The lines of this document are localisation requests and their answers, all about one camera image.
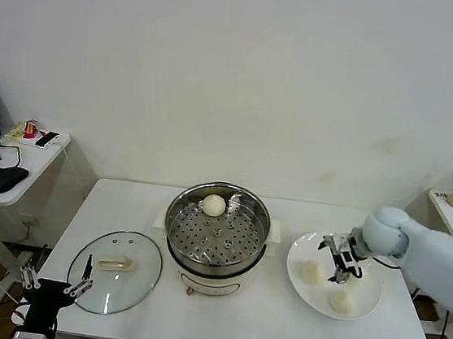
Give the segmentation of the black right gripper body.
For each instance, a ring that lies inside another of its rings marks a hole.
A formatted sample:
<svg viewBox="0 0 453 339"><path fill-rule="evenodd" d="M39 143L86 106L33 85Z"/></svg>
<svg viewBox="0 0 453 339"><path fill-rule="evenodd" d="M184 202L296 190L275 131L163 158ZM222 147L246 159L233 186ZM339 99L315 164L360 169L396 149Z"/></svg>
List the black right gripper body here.
<svg viewBox="0 0 453 339"><path fill-rule="evenodd" d="M353 263L352 272L361 273L363 271L360 263L364 260L360 254L358 254L358 242L355 237L351 234L337 233L338 241L338 253L333 254L336 257L336 261L344 263Z"/></svg>

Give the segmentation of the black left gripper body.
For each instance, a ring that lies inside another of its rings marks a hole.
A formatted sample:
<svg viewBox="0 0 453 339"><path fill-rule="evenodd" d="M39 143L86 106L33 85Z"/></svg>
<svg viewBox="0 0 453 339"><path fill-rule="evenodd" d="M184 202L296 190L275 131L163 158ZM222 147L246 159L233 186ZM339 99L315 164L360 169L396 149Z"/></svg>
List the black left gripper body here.
<svg viewBox="0 0 453 339"><path fill-rule="evenodd" d="M72 305L72 297L64 292L70 284L48 279L40 279L38 283L39 289L24 291L25 303L29 308L21 328L55 332L59 311Z"/></svg>

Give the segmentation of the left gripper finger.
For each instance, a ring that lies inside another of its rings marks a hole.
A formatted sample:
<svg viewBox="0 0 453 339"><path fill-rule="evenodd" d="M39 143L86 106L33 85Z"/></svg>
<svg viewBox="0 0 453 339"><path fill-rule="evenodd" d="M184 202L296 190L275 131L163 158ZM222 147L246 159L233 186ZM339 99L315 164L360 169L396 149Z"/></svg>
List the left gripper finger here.
<svg viewBox="0 0 453 339"><path fill-rule="evenodd" d="M44 245L32 258L20 268L21 283L24 289L40 289L37 269L43 264L47 245Z"/></svg>
<svg viewBox="0 0 453 339"><path fill-rule="evenodd" d="M92 255L89 255L80 282L68 286L63 290L64 294L81 296L85 291L92 287L93 281L90 278L93 270L92 262Z"/></svg>

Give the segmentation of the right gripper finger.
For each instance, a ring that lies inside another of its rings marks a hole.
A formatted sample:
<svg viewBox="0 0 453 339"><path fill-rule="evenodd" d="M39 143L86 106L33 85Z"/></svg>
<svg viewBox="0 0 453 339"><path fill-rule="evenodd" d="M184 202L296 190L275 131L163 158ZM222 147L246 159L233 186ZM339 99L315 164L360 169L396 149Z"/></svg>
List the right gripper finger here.
<svg viewBox="0 0 453 339"><path fill-rule="evenodd" d="M331 235L331 234L325 235L325 236L323 236L323 240L320 242L318 249L321 250L321 249L329 248L329 251L332 254L337 254L338 248L339 248L338 241L339 241L338 235Z"/></svg>
<svg viewBox="0 0 453 339"><path fill-rule="evenodd" d="M346 283L352 275L353 263L344 263L336 260L334 266L334 273L328 278L328 281L336 284Z"/></svg>

